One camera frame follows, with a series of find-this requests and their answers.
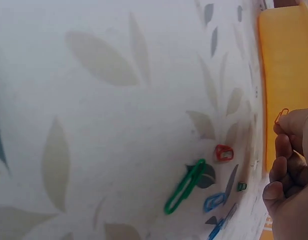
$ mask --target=white surface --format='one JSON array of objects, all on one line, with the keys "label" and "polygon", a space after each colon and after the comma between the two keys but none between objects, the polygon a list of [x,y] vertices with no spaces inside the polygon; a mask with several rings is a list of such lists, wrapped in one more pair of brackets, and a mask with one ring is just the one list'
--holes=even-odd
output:
[{"label": "white surface", "polygon": [[[206,220],[225,217],[234,202],[239,210],[217,239],[258,239],[266,217],[261,200],[263,112],[256,42],[260,4],[256,0],[200,3],[202,7],[214,3],[206,28],[191,0],[0,0],[0,128],[11,171],[9,176],[0,163],[0,206],[57,214],[36,225],[24,240],[58,240],[67,233],[76,240],[121,240],[106,238],[105,223],[131,225],[142,240],[194,236],[205,240],[213,229]],[[242,22],[238,21],[240,5]],[[151,84],[133,60],[130,12],[146,40]],[[211,57],[216,27],[217,47]],[[131,64],[139,84],[113,86],[91,75],[67,46],[69,31],[93,34],[110,44]],[[221,89],[220,66],[226,52]],[[206,94],[197,54],[215,83],[217,111]],[[243,91],[240,107],[225,117],[234,88]],[[215,140],[201,139],[186,111],[209,115]],[[55,118],[63,127],[70,154],[66,212],[54,207],[42,177],[42,156]],[[214,148],[236,122],[235,159],[215,164]],[[255,138],[247,142],[250,123]],[[248,164],[260,162],[255,169],[249,167],[248,190],[236,193],[247,144],[254,149]],[[216,184],[195,188],[175,213],[165,216],[164,204],[186,173],[185,164],[199,158],[214,166]],[[237,163],[229,201],[203,213],[206,197],[224,191]],[[60,174],[58,166],[54,174]],[[0,239],[5,239],[4,234],[0,232]]]}]

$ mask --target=red paper clip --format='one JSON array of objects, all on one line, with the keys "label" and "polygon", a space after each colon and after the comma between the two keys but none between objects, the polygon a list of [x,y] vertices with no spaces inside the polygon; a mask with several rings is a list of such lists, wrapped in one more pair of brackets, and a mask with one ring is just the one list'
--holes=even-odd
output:
[{"label": "red paper clip", "polygon": [[277,124],[277,123],[279,122],[280,116],[288,114],[289,111],[290,111],[290,110],[289,110],[288,108],[284,108],[282,111],[280,111],[279,114],[278,114],[278,116],[276,117],[274,123]]},{"label": "red paper clip", "polygon": [[215,147],[215,154],[219,162],[227,162],[234,158],[234,151],[230,146],[218,144]]}]

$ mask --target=orange paper clip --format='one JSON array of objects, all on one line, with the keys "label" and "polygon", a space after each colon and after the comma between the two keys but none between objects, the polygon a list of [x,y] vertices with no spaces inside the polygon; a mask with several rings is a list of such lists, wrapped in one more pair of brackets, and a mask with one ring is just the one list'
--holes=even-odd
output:
[{"label": "orange paper clip", "polygon": [[290,110],[289,110],[288,108],[284,108],[282,111],[280,111],[279,114],[278,114],[278,116],[276,117],[274,123],[275,123],[275,124],[278,124],[280,116],[288,114],[289,111],[290,111]]}]

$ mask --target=green paper clip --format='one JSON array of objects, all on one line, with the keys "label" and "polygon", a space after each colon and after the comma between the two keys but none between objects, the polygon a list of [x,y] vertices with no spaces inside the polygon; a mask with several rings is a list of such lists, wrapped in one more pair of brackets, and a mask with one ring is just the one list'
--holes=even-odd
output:
[{"label": "green paper clip", "polygon": [[[165,204],[165,207],[164,207],[165,214],[167,214],[167,215],[172,214],[179,207],[181,202],[184,199],[188,198],[188,196],[191,194],[193,188],[198,183],[200,177],[204,173],[205,168],[206,168],[205,159],[198,160],[197,164],[191,169],[191,171],[189,171],[185,175],[185,177],[182,179],[182,181],[177,186],[174,194],[169,198],[169,200]],[[174,206],[171,207],[172,202],[180,194],[181,191],[183,191],[183,193],[181,193],[179,199],[176,201]]]}]

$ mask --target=hand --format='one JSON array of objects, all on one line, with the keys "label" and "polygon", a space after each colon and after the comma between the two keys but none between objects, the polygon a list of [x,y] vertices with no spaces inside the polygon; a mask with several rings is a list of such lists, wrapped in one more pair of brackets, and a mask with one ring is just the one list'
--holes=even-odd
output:
[{"label": "hand", "polygon": [[281,116],[274,131],[276,160],[263,192],[274,239],[308,240],[308,109]]}]

